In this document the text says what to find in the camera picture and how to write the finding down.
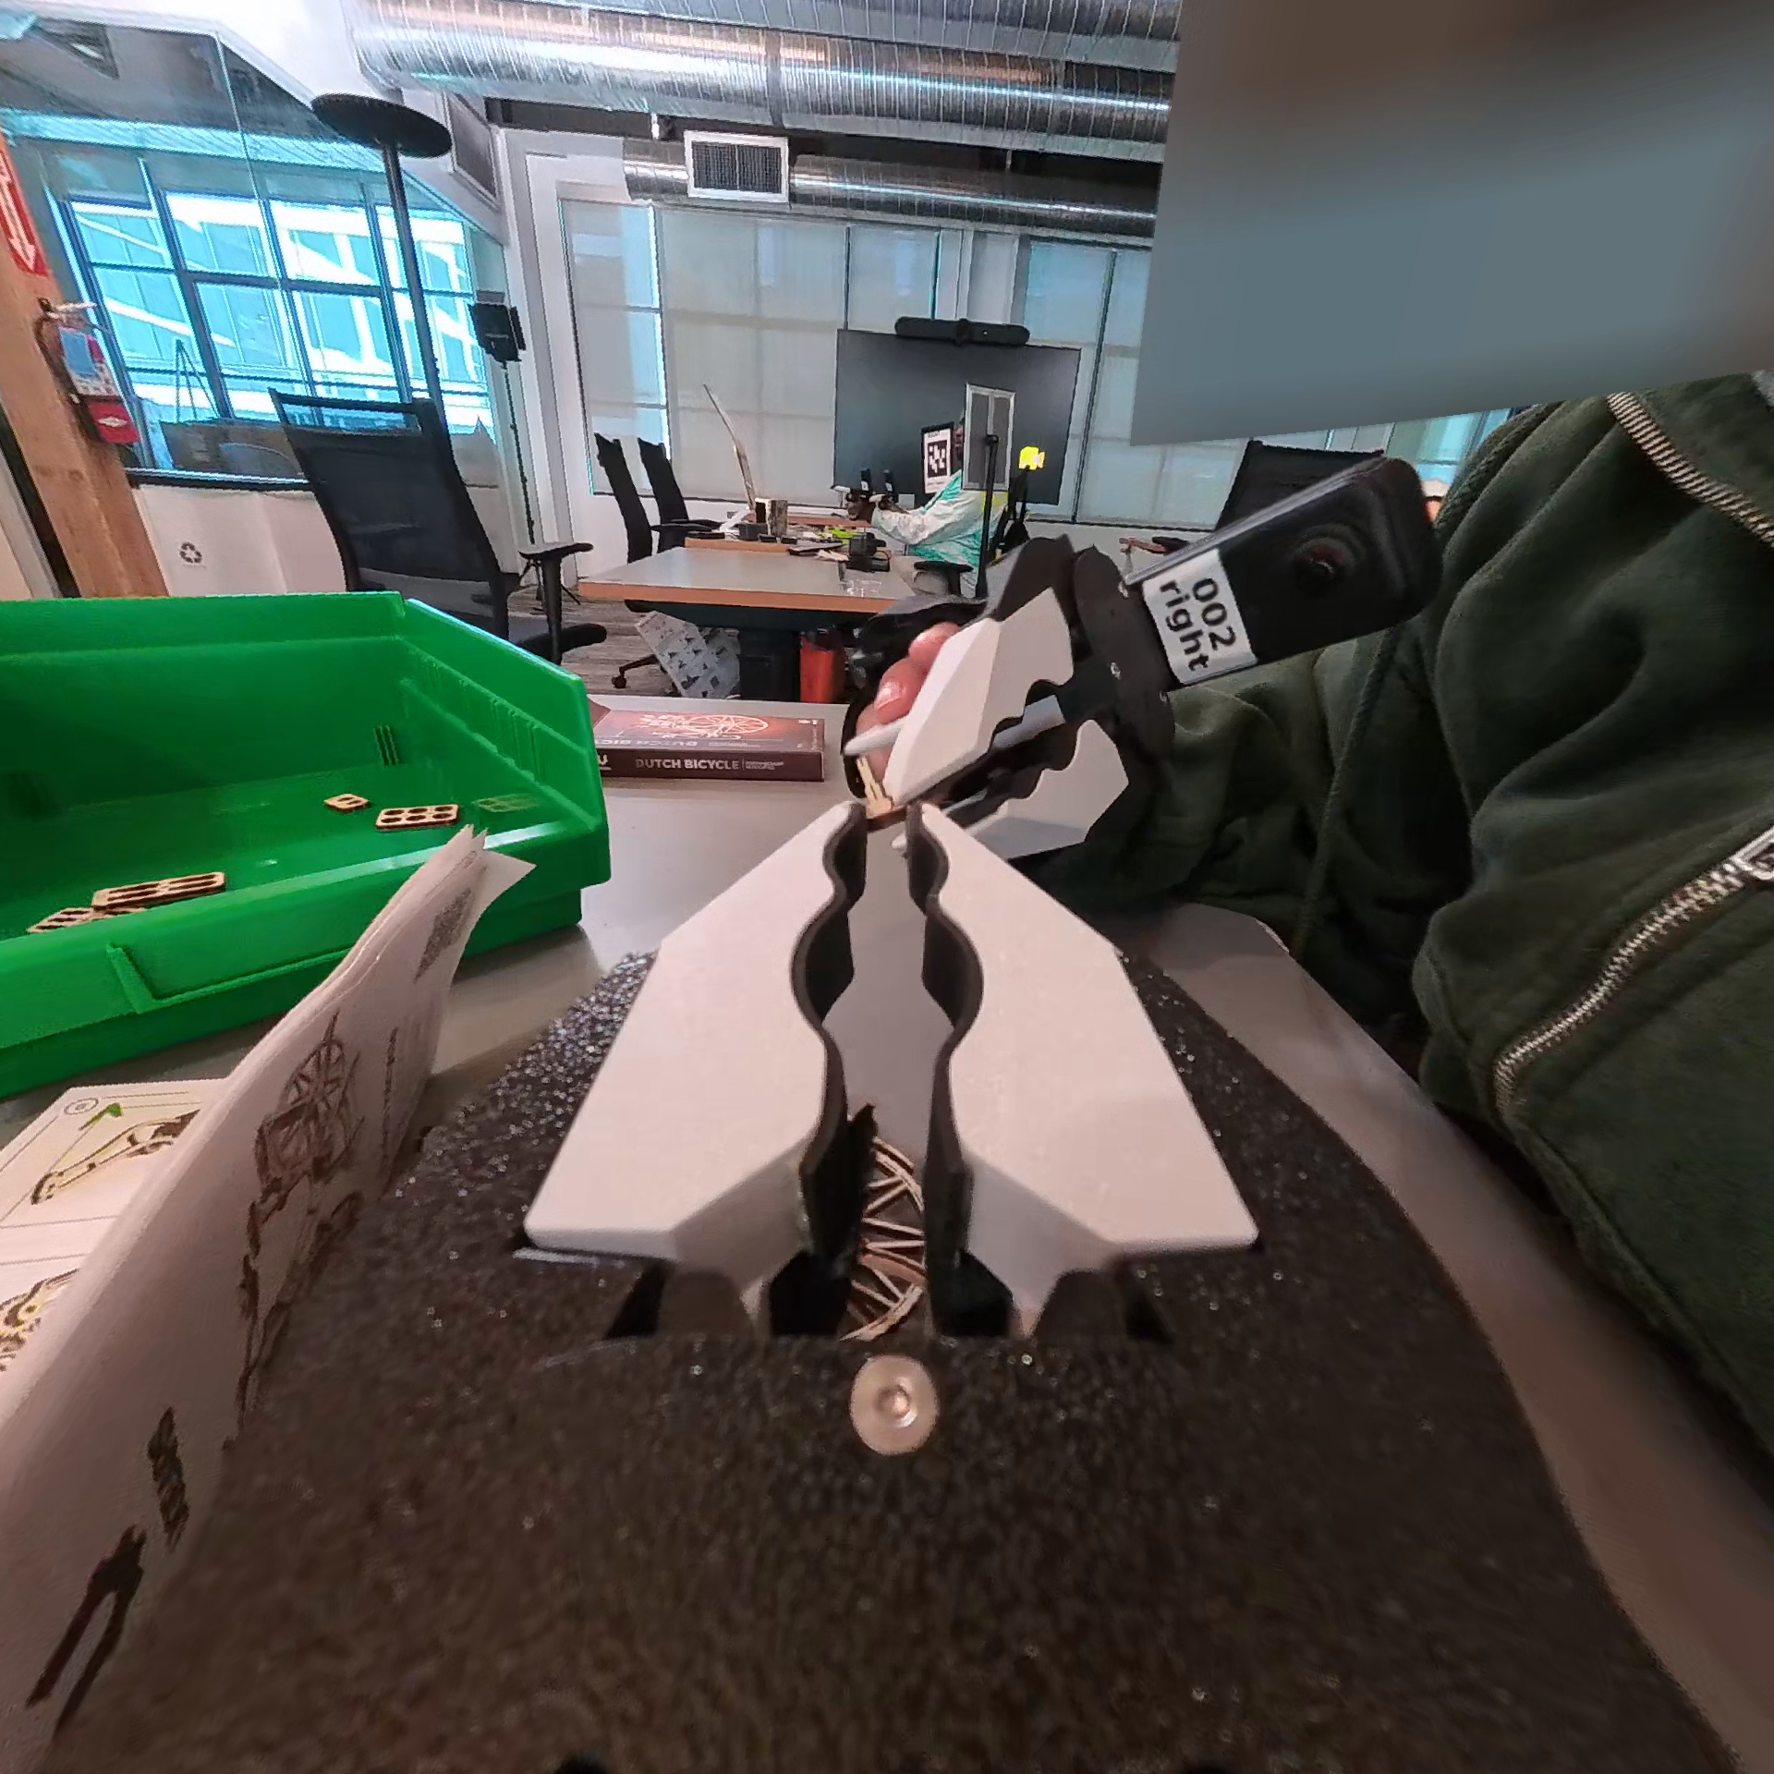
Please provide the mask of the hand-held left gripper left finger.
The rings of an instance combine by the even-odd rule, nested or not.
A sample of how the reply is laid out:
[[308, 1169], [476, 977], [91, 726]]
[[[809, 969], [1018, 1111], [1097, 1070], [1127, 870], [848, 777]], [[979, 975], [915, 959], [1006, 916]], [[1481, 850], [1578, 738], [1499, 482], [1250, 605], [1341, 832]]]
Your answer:
[[868, 1119], [826, 1020], [866, 862], [862, 807], [832, 807], [660, 943], [524, 1216], [534, 1248], [787, 1277], [840, 1317]]

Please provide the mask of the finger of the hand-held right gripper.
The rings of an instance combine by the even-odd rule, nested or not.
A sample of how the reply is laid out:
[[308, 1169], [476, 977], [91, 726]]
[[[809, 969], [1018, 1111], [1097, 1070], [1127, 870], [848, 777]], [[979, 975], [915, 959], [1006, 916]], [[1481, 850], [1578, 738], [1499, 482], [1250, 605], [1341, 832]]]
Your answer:
[[1121, 747], [1097, 720], [1052, 730], [957, 803], [957, 827], [1002, 860], [1076, 848], [1127, 791]]
[[1062, 615], [981, 617], [947, 639], [894, 732], [890, 803], [909, 807], [993, 749], [1058, 728], [1064, 712], [1056, 692], [1074, 674], [1074, 641]]

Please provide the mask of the grey desk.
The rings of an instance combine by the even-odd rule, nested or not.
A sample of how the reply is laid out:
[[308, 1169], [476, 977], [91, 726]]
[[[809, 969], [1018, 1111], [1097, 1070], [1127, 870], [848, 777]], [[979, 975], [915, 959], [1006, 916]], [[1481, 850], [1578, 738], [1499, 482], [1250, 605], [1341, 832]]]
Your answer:
[[[567, 931], [461, 965], [419, 1125], [842, 795], [836, 777], [609, 787], [613, 878], [583, 892]], [[1768, 1770], [1770, 1477], [1712, 1398], [1260, 921], [1184, 906], [1103, 929], [1178, 981], [1406, 1210], [1493, 1343], [1619, 1604], [1744, 1766]]]

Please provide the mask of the wood-edged background desk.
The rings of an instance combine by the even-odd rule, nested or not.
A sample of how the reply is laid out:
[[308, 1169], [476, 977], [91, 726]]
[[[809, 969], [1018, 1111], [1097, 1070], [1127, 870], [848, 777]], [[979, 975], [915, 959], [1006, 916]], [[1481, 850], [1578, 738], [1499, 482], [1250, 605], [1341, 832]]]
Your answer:
[[690, 540], [579, 583], [599, 603], [666, 611], [706, 631], [731, 631], [739, 651], [739, 698], [803, 700], [803, 635], [830, 633], [846, 647], [860, 625], [909, 595], [963, 595], [959, 569], [892, 556], [882, 569], [854, 569], [785, 544]]

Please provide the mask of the dark red puzzle box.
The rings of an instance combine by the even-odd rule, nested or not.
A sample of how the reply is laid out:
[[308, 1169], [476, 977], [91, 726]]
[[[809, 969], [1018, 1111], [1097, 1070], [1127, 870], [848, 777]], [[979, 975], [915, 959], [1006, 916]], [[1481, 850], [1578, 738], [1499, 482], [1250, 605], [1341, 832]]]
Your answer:
[[826, 728], [819, 718], [749, 716], [716, 704], [656, 712], [631, 698], [591, 702], [601, 775], [617, 781], [820, 783]]

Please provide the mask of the green zip jacket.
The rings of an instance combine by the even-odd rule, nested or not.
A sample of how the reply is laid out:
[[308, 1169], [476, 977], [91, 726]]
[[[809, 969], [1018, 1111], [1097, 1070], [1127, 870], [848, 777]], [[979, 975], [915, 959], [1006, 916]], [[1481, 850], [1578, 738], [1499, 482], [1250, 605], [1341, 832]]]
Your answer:
[[1422, 641], [1471, 878], [1422, 1082], [1762, 1451], [1772, 1426], [1770, 370], [1538, 407], [1438, 522]]

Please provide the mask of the white air vent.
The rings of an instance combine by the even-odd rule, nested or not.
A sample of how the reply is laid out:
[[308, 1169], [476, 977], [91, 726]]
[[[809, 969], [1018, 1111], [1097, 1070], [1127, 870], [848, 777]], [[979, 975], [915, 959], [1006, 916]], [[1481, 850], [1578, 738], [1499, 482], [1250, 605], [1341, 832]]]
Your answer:
[[692, 200], [787, 206], [791, 148], [785, 136], [688, 128], [682, 132], [684, 182]]

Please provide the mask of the green plastic bin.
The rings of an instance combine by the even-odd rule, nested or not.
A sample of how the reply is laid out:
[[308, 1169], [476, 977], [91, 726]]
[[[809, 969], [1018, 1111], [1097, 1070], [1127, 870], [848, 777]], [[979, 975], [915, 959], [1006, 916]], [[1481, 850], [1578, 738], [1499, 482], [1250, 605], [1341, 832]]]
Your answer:
[[[2, 654], [4, 1097], [292, 1008], [461, 830], [532, 864], [470, 957], [609, 880], [583, 682], [395, 591], [6, 601]], [[423, 803], [461, 821], [374, 829]], [[27, 933], [194, 872], [229, 884]]]

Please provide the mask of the black high-back office chair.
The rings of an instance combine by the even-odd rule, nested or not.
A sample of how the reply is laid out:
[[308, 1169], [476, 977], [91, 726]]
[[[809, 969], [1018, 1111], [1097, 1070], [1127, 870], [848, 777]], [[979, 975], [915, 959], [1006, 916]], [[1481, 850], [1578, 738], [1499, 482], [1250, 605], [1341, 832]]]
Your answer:
[[350, 591], [395, 591], [548, 662], [607, 641], [605, 627], [563, 615], [563, 562], [587, 544], [532, 546], [520, 569], [500, 563], [435, 403], [271, 399]]

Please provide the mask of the colour instruction sheet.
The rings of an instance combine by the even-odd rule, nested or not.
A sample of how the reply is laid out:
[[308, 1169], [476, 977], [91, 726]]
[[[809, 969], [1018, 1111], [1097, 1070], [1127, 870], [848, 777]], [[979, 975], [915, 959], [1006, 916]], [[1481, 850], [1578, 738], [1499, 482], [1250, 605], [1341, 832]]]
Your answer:
[[81, 1086], [2, 1153], [2, 1366], [150, 1183], [219, 1078]]

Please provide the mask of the white recycling bin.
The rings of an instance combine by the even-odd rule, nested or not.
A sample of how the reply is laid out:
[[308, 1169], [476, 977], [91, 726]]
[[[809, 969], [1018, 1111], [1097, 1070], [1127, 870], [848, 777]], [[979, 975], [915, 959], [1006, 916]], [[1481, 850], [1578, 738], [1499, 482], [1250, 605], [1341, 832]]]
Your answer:
[[132, 494], [172, 595], [338, 589], [338, 562], [304, 492], [138, 484]]

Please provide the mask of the black floor lamp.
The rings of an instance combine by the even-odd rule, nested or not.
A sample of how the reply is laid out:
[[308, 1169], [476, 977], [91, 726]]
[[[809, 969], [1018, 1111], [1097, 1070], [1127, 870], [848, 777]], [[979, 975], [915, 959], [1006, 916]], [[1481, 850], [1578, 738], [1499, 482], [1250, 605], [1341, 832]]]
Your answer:
[[443, 391], [435, 364], [435, 342], [423, 291], [423, 271], [411, 227], [405, 160], [437, 160], [451, 152], [449, 128], [403, 103], [368, 95], [334, 93], [310, 103], [312, 115], [340, 138], [374, 148], [385, 168], [395, 241], [413, 312], [413, 330], [427, 399], [443, 415]]

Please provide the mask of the red fire extinguisher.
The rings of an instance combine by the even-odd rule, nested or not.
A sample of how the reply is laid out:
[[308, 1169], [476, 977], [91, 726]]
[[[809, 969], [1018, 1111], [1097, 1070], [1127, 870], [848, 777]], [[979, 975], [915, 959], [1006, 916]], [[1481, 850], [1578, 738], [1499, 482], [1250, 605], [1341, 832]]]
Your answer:
[[91, 435], [118, 449], [140, 443], [136, 419], [87, 302], [39, 300], [35, 334], [61, 393]]

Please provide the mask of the large black wall screen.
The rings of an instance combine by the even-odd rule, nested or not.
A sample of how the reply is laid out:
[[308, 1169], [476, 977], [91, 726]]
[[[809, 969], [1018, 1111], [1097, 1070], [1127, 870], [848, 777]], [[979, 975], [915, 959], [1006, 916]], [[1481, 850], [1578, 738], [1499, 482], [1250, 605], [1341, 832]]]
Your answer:
[[836, 486], [925, 496], [925, 433], [959, 431], [951, 467], [983, 473], [996, 439], [995, 482], [1028, 469], [1032, 506], [1068, 490], [1080, 352], [1038, 344], [836, 334], [830, 480]]

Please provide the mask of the silver ceiling duct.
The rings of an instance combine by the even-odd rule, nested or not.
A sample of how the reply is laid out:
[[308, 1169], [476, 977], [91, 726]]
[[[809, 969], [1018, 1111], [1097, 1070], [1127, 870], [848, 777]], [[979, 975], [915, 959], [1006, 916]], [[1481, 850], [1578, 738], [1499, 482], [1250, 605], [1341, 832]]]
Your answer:
[[1171, 77], [1111, 63], [555, 4], [348, 4], [366, 77], [609, 113], [1165, 142]]

